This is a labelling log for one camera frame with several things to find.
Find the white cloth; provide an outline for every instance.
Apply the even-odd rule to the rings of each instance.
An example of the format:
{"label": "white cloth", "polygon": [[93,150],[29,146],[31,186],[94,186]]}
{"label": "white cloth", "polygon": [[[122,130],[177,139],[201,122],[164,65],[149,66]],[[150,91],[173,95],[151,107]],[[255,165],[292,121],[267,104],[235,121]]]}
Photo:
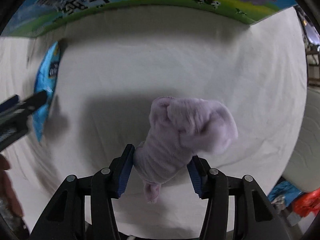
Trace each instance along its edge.
{"label": "white cloth", "polygon": [[[36,40],[2,39],[1,100],[30,95],[48,47],[60,38],[68,44],[42,146],[31,133],[4,153],[31,184],[52,194],[67,175],[92,175],[127,143],[144,140],[153,99],[215,99],[232,113],[239,138],[225,154],[204,157],[228,176],[251,174],[268,193],[303,117],[301,33],[293,8],[249,27],[191,8],[143,6],[85,17]],[[133,169],[125,194],[113,201],[120,231],[157,239],[199,236],[206,201],[194,193],[186,169],[163,185],[155,205],[146,204],[142,189]],[[229,211],[231,230],[233,201]]]}

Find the black and white cow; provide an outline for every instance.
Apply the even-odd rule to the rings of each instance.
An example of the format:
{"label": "black and white cow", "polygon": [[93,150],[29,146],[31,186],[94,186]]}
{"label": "black and white cow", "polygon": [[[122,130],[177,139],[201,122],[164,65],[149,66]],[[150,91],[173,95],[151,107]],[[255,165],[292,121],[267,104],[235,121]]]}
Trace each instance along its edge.
{"label": "black and white cow", "polygon": [[215,9],[218,8],[218,6],[221,4],[221,2],[216,1],[216,0],[193,0],[196,3],[204,3],[204,4],[208,4],[208,5],[212,5]]}

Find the pink towel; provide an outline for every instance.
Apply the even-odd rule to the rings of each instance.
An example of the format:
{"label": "pink towel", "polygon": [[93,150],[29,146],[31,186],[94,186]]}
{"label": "pink towel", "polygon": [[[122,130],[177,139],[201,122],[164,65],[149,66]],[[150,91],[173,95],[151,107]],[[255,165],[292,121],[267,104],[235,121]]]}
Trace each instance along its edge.
{"label": "pink towel", "polygon": [[231,113],[215,100],[157,98],[152,102],[149,121],[147,138],[133,155],[148,202],[155,202],[161,184],[199,151],[221,154],[238,137]]}

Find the blue snack bag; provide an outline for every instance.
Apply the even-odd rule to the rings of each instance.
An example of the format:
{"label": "blue snack bag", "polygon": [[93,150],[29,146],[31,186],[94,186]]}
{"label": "blue snack bag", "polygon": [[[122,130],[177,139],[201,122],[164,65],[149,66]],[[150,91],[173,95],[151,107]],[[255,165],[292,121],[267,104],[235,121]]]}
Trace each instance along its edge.
{"label": "blue snack bag", "polygon": [[59,43],[56,41],[45,54],[36,76],[34,93],[45,90],[48,96],[47,102],[34,112],[32,116],[33,127],[35,129],[38,142],[41,140],[44,122],[49,115],[50,105],[56,88],[59,63],[60,47]]}

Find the finger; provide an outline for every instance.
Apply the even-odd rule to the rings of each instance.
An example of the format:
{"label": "finger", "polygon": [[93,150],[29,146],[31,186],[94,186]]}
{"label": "finger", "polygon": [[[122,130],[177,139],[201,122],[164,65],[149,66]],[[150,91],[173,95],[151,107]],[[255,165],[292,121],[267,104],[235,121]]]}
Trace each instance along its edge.
{"label": "finger", "polygon": [[10,169],[10,164],[7,159],[0,154],[0,170],[8,170]]}
{"label": "finger", "polygon": [[23,211],[21,205],[17,199],[17,196],[12,188],[11,181],[5,171],[3,173],[3,187],[5,191],[5,196],[7,197],[9,207],[11,211],[18,217],[23,217]]}

